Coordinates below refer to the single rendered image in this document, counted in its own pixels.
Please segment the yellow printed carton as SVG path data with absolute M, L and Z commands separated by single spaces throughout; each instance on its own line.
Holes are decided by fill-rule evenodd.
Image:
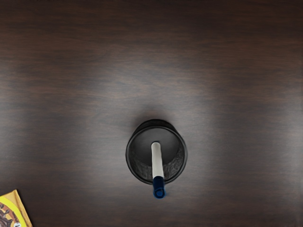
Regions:
M 0 227 L 33 227 L 17 190 L 0 196 Z

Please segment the white pen with blue cap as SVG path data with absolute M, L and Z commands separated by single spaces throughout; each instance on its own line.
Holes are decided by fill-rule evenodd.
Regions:
M 157 199 L 163 199 L 166 195 L 164 183 L 164 170 L 162 163 L 161 145 L 153 142 L 151 145 L 152 155 L 152 185 L 153 195 Z

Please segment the black mesh pen holder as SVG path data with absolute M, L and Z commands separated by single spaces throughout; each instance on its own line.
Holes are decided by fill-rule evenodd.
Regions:
M 131 135 L 125 158 L 130 172 L 141 182 L 152 184 L 152 143 L 161 147 L 165 184 L 176 180 L 185 169 L 188 151 L 175 127 L 161 119 L 141 123 Z

